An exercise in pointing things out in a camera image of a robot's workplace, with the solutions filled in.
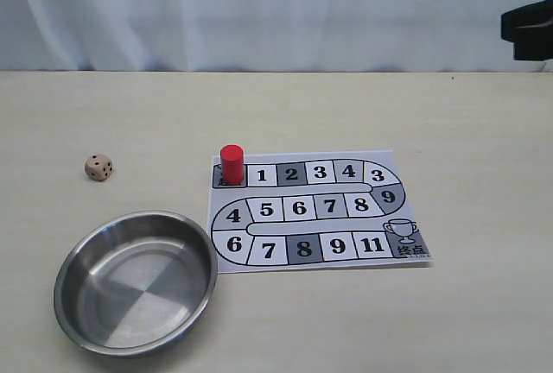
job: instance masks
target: game board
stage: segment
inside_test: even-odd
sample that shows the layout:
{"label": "game board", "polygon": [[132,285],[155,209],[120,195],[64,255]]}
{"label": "game board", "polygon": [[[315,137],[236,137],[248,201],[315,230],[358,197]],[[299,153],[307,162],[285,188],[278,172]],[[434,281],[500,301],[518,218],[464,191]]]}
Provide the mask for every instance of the game board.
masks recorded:
{"label": "game board", "polygon": [[214,156],[207,231],[221,274],[432,260],[391,151],[245,155],[238,186]]}

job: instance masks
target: white backdrop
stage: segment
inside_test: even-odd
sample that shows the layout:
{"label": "white backdrop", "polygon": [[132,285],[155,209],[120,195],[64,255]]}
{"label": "white backdrop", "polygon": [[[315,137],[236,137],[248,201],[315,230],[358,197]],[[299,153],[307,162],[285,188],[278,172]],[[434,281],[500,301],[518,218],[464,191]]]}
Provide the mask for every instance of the white backdrop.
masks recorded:
{"label": "white backdrop", "polygon": [[501,13],[541,0],[0,0],[0,69],[521,71]]}

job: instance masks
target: stainless steel bowl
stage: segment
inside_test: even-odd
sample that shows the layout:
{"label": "stainless steel bowl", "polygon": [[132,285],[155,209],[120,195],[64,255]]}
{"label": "stainless steel bowl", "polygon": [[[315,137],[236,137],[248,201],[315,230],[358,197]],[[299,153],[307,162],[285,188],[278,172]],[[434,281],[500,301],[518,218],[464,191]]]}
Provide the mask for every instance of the stainless steel bowl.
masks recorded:
{"label": "stainless steel bowl", "polygon": [[135,357],[181,338],[216,278],[217,256],[199,225],[171,212],[135,212],[102,225],[69,253],[54,311],[77,345]]}

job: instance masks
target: die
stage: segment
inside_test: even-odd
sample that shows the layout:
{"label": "die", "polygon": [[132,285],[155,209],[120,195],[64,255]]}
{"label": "die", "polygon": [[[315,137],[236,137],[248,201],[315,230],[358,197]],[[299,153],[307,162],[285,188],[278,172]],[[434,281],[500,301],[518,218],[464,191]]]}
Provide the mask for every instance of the die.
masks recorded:
{"label": "die", "polygon": [[91,155],[86,159],[85,172],[92,180],[106,180],[112,171],[113,163],[107,155]]}

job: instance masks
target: table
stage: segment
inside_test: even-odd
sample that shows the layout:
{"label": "table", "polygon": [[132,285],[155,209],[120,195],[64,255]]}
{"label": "table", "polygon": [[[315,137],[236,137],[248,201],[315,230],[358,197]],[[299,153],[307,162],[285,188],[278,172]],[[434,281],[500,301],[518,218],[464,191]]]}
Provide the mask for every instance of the table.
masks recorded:
{"label": "table", "polygon": [[[549,372],[550,73],[0,73],[7,372]],[[211,156],[392,149],[435,265],[221,275],[170,351],[95,357],[57,326],[67,252],[164,209],[205,226]],[[114,174],[89,181],[84,162]]]}

